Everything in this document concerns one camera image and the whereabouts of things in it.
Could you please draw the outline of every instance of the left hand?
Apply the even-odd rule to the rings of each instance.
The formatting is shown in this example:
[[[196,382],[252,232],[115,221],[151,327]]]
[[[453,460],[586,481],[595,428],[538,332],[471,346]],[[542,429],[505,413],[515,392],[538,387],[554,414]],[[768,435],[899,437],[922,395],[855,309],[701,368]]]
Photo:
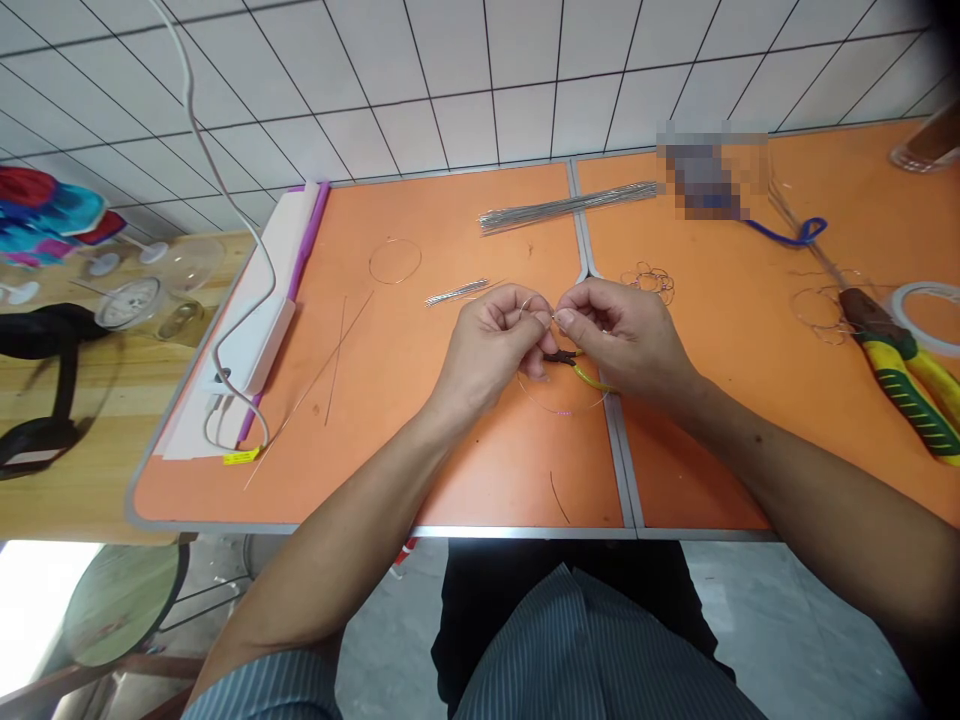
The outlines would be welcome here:
[[[497,404],[517,370],[546,379],[543,354],[557,352],[551,322],[549,303],[520,285],[494,288],[464,305],[430,404],[473,421]]]

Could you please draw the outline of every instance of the black pants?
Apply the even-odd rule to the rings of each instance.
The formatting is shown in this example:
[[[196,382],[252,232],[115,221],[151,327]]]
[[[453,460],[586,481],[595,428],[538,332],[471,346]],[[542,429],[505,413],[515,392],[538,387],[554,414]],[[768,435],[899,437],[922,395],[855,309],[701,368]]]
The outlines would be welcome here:
[[[703,619],[679,542],[451,539],[440,631],[430,651],[449,717],[487,645],[560,563],[620,591],[713,659],[717,639]],[[733,670],[717,664],[735,680]]]

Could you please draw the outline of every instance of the silver wire bundle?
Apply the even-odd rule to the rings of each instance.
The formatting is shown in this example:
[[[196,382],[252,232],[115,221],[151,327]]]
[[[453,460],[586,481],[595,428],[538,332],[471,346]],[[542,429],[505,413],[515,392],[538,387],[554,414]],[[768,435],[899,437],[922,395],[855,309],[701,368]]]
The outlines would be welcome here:
[[[657,183],[653,181],[633,183],[610,190],[577,195],[565,200],[542,203],[540,205],[524,205],[522,207],[491,210],[480,216],[480,235],[495,235],[496,233],[514,230],[519,227],[550,220],[551,218],[568,215],[577,210],[604,207],[633,200],[646,200],[657,194]]]
[[[450,292],[443,293],[442,295],[434,295],[433,297],[427,298],[424,301],[424,304],[427,307],[433,307],[434,305],[439,305],[446,300],[452,300],[453,298],[460,297],[461,295],[469,295],[473,291],[485,288],[489,284],[489,280],[486,278],[480,278],[472,283],[467,283],[463,287],[458,287],[456,290],[451,290]]]

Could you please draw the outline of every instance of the shirt sleeve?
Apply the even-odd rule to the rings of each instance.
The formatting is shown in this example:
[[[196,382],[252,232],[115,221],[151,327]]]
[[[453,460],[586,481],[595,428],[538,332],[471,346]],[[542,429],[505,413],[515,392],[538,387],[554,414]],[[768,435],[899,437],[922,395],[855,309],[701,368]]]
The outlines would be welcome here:
[[[316,653],[267,655],[208,688],[183,720],[343,720],[334,678],[333,669]]]

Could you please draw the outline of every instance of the striped shirt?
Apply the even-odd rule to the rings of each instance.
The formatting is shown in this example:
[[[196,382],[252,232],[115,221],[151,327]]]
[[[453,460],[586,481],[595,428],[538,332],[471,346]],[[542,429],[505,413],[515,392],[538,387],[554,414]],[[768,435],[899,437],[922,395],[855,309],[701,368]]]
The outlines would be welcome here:
[[[217,682],[185,720],[341,720],[334,672],[297,650]],[[490,643],[457,711],[480,718],[763,718],[713,662],[586,573],[560,565]]]

